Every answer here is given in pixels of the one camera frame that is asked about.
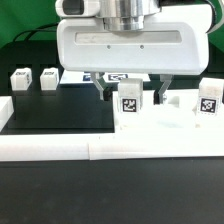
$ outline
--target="white platform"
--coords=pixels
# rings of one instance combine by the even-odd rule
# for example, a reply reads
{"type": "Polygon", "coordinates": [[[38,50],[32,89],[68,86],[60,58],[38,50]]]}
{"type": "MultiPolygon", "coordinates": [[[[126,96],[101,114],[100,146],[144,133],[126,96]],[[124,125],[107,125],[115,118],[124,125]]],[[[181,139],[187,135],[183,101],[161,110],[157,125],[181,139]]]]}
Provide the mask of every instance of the white platform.
{"type": "Polygon", "coordinates": [[[152,94],[144,92],[139,118],[121,120],[114,93],[115,133],[0,136],[0,161],[224,156],[224,116],[197,125],[198,90],[168,91],[164,106],[152,94]]]}

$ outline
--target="small white box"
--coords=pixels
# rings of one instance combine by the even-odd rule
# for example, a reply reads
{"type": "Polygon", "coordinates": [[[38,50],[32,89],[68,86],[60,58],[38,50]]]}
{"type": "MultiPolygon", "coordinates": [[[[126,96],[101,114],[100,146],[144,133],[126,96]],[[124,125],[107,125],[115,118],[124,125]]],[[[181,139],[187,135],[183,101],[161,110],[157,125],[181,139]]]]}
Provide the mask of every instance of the small white box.
{"type": "Polygon", "coordinates": [[[41,90],[56,90],[59,83],[57,68],[44,69],[40,76],[41,90]]]}
{"type": "Polygon", "coordinates": [[[197,115],[216,116],[222,104],[224,80],[203,78],[199,84],[197,115]]]}
{"type": "Polygon", "coordinates": [[[32,71],[30,68],[16,69],[10,77],[12,90],[27,90],[32,83],[32,71]]]}
{"type": "Polygon", "coordinates": [[[0,132],[14,112],[12,97],[0,97],[0,132]]]}
{"type": "Polygon", "coordinates": [[[118,84],[118,101],[121,113],[139,113],[142,108],[142,79],[122,79],[118,84]]]}

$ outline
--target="black surface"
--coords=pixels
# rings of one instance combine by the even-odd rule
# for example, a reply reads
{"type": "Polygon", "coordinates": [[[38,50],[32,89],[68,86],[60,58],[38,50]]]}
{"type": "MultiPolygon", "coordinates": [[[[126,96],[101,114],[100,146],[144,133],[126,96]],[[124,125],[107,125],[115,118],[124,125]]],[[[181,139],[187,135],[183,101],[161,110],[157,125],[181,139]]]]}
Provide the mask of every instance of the black surface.
{"type": "Polygon", "coordinates": [[[0,164],[0,223],[221,224],[223,159],[0,164]]]}
{"type": "MultiPolygon", "coordinates": [[[[202,76],[222,78],[223,53],[210,51],[216,65],[211,59],[202,76]]],[[[40,92],[41,71],[60,67],[55,42],[9,44],[0,65],[0,95],[12,94],[15,68],[31,66],[35,79],[26,95],[13,93],[16,113],[4,134],[111,130],[111,105],[91,85],[40,92]]],[[[171,88],[197,88],[202,76],[177,76],[171,88]]],[[[152,76],[144,88],[159,85],[152,76]]],[[[0,224],[222,224],[223,189],[223,158],[0,163],[0,224]]]]}

